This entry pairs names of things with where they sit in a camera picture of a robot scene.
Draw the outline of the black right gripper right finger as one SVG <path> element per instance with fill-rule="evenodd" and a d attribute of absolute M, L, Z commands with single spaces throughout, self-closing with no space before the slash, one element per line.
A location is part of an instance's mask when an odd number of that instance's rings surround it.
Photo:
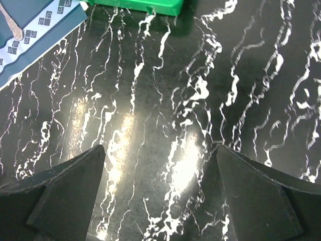
<path fill-rule="evenodd" d="M 220 145 L 217 163 L 237 240 L 320 240 L 320 185 Z"/>

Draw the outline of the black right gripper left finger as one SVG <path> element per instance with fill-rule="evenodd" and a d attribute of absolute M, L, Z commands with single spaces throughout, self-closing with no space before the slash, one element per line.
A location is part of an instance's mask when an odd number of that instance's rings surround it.
<path fill-rule="evenodd" d="M 1 186 L 1 240 L 89 240 L 105 161 L 102 145 Z"/>

